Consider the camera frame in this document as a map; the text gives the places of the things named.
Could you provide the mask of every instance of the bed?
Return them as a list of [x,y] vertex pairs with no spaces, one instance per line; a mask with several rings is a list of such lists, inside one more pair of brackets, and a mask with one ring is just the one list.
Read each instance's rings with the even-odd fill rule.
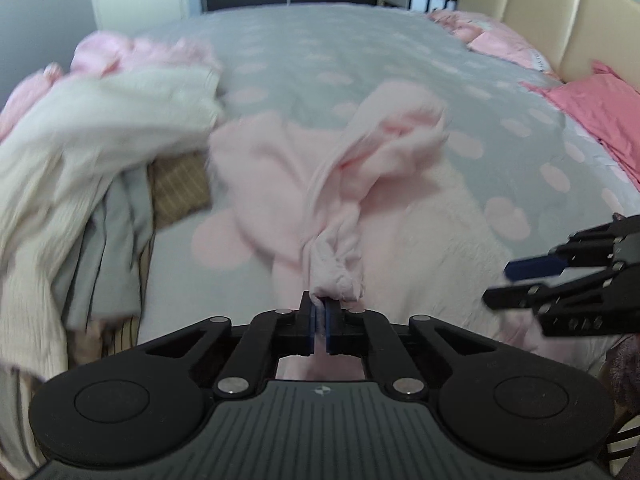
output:
[[[502,19],[566,81],[587,75],[597,58],[640,83],[632,59],[638,38],[620,25],[640,18],[631,0],[460,0],[460,9]],[[622,19],[603,22],[613,9]],[[620,40],[609,44],[607,36]],[[447,157],[515,258],[545,252],[569,232],[610,221],[612,212],[640,212],[640,195],[603,147],[520,85],[556,81],[471,53],[422,14],[330,4],[256,7],[176,23],[153,37],[214,45],[226,67],[222,101],[231,117],[275,109],[303,126],[339,128],[383,80],[428,86],[449,109]],[[221,234],[231,212],[215,180],[212,190],[210,213],[156,237],[141,342],[212,315],[246,323],[279,304],[270,263],[240,238]],[[589,368],[614,341],[584,340],[574,364]]]

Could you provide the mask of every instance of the pink blanket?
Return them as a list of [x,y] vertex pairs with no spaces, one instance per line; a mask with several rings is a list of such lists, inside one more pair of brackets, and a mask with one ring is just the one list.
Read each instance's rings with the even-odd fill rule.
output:
[[462,10],[434,10],[429,19],[446,28],[478,54],[499,57],[560,79],[546,58],[521,35],[489,16]]
[[81,75],[102,77],[113,72],[126,72],[154,64],[204,64],[218,72],[220,62],[208,46],[180,40],[174,45],[155,43],[146,38],[129,39],[116,32],[94,32],[82,40],[71,62],[71,72],[65,76],[62,67],[52,63],[44,70],[25,78],[12,92],[0,112],[0,142],[7,137],[20,119],[59,81]]
[[344,131],[312,130],[276,112],[215,130],[210,157],[245,236],[273,256],[276,293],[296,306],[363,293],[360,203],[383,179],[414,176],[440,152],[444,107],[427,89],[385,82]]

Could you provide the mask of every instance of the pink pillowcase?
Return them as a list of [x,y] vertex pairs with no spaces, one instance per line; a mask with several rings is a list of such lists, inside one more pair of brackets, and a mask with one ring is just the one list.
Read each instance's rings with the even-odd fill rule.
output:
[[479,12],[460,10],[434,10],[429,19],[466,43],[469,50],[499,57],[559,79],[546,58],[504,23]]
[[640,94],[610,67],[594,61],[593,75],[556,88],[526,88],[600,141],[640,190]]

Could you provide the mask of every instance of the pink polka dot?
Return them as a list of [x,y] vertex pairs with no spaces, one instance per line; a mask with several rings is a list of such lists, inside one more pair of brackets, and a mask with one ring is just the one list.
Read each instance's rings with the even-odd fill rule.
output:
[[618,197],[615,195],[615,193],[613,193],[612,190],[607,188],[603,189],[601,197],[604,202],[606,202],[606,204],[611,208],[611,211],[613,213],[625,213],[624,208],[620,204],[620,200],[618,200]]
[[456,67],[448,65],[448,64],[443,63],[441,61],[438,61],[437,59],[430,59],[430,63],[434,67],[439,68],[440,70],[442,70],[443,72],[447,72],[449,74],[458,74],[458,73],[460,73],[460,70],[458,70]]
[[572,142],[568,142],[567,140],[564,142],[564,150],[566,154],[569,155],[576,162],[584,162],[584,153],[578,146],[576,146]]
[[459,156],[465,158],[477,159],[484,155],[482,142],[463,132],[450,132],[447,145]]
[[611,173],[613,173],[616,177],[618,177],[622,182],[625,182],[625,183],[631,182],[631,179],[629,179],[629,176],[625,173],[625,170],[620,168],[620,166],[618,166],[617,164],[614,166],[609,166],[609,169]]
[[258,103],[267,97],[269,93],[264,88],[257,86],[249,86],[226,95],[226,100],[230,103],[245,105]]
[[346,101],[344,103],[340,103],[334,106],[332,110],[335,115],[340,117],[341,119],[350,120],[356,110],[358,109],[358,105],[351,101]]
[[483,101],[488,101],[491,99],[491,94],[486,90],[482,90],[481,88],[476,88],[475,86],[466,85],[465,86],[466,93],[472,95],[477,99],[482,99]]
[[256,56],[264,52],[264,49],[261,46],[252,46],[240,51],[240,54],[243,56]]
[[507,240],[524,240],[531,234],[531,227],[524,211],[503,196],[487,200],[484,216],[488,224]]
[[194,231],[191,254],[209,269],[235,269],[254,254],[236,227],[231,209],[212,214]]
[[540,173],[542,174],[542,178],[546,180],[546,183],[556,191],[568,193],[571,189],[569,178],[560,168],[556,168],[552,164],[546,163],[540,166]]
[[518,137],[529,137],[531,135],[531,128],[525,126],[520,121],[516,119],[503,119],[500,121],[500,124],[507,130],[509,130],[512,134]]
[[541,112],[540,110],[536,110],[535,108],[529,108],[529,115],[534,119],[539,120],[541,123],[545,123],[545,124],[554,123],[554,120],[551,117],[549,117],[544,112]]
[[322,72],[318,74],[318,81],[330,85],[350,85],[353,83],[353,79],[348,75],[339,72]]
[[306,58],[309,61],[333,61],[334,58],[327,54],[307,54]]
[[238,72],[241,74],[253,74],[255,72],[260,72],[265,68],[267,68],[266,63],[244,63],[242,65],[239,65],[236,68],[235,72]]

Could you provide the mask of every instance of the pink garment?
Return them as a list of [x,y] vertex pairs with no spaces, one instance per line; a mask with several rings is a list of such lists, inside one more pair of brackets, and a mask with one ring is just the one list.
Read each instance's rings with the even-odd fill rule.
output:
[[116,32],[98,31],[88,35],[76,47],[71,72],[103,76],[151,64],[203,64],[222,71],[222,65],[206,44],[179,40],[169,45],[148,38],[132,40]]
[[215,130],[210,156],[241,231],[274,257],[281,298],[359,300],[360,205],[382,179],[409,178],[434,161],[444,106],[417,84],[388,81],[343,132],[311,130],[276,112]]
[[460,10],[434,10],[429,14],[429,19],[466,43],[469,50],[499,57],[559,79],[539,51],[521,35],[498,20],[479,12]]
[[71,76],[102,77],[111,72],[126,72],[153,64],[203,64],[222,72],[222,65],[207,45],[180,40],[174,45],[155,43],[146,38],[129,39],[116,32],[94,32],[82,40],[65,76],[57,63],[25,78],[12,92],[0,112],[0,142],[20,119],[59,81]]
[[610,67],[556,88],[523,85],[544,96],[600,141],[640,190],[640,94]]
[[31,107],[42,99],[64,75],[60,65],[51,63],[44,70],[38,70],[28,76],[11,92],[4,109],[0,112],[0,142],[12,132],[23,115],[31,110]]

